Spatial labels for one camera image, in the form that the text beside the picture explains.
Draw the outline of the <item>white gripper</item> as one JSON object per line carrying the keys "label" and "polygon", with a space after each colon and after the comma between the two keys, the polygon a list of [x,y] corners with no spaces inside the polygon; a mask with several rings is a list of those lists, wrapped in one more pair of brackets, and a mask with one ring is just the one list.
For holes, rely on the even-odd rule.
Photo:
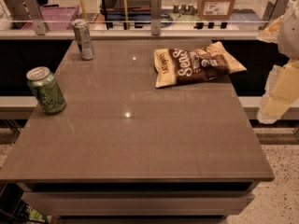
{"label": "white gripper", "polygon": [[299,61],[296,60],[299,59],[299,0],[264,28],[257,39],[278,43],[279,52],[291,58],[283,66],[273,66],[260,102],[257,120],[273,124],[299,99]]}

